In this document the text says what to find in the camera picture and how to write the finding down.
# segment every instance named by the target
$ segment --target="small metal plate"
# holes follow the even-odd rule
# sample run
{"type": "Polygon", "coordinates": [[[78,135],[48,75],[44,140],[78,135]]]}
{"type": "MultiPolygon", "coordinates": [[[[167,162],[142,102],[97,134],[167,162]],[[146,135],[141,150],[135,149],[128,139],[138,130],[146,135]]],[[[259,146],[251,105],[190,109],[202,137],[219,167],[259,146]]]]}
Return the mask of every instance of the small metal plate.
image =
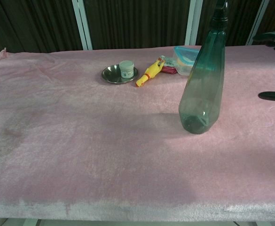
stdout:
{"type": "Polygon", "coordinates": [[[114,83],[114,84],[122,84],[129,81],[134,80],[138,77],[138,70],[134,68],[134,75],[130,79],[124,79],[120,76],[120,68],[119,65],[111,65],[106,67],[102,72],[102,77],[107,82],[114,83]]]}

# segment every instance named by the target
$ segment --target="plastic bottle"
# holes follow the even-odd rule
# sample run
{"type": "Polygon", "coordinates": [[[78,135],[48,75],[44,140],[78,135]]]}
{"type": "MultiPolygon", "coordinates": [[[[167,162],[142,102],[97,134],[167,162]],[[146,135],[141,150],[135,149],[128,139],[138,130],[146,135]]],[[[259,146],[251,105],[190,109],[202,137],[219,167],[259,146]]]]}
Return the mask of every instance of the plastic bottle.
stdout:
{"type": "Polygon", "coordinates": [[[218,0],[204,45],[190,72],[179,116],[187,131],[201,134],[217,121],[224,82],[227,0],[218,0]]]}

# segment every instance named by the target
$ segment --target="pink fleece blanket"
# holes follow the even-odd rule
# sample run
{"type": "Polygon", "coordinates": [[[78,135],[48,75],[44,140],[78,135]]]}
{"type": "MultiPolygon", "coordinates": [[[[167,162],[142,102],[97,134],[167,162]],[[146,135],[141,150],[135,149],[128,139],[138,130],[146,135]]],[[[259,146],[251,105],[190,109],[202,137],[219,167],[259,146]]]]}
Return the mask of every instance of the pink fleece blanket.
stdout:
{"type": "Polygon", "coordinates": [[[0,217],[131,221],[275,220],[275,51],[226,48],[219,120],[181,126],[187,77],[136,88],[173,48],[0,53],[0,217]]]}

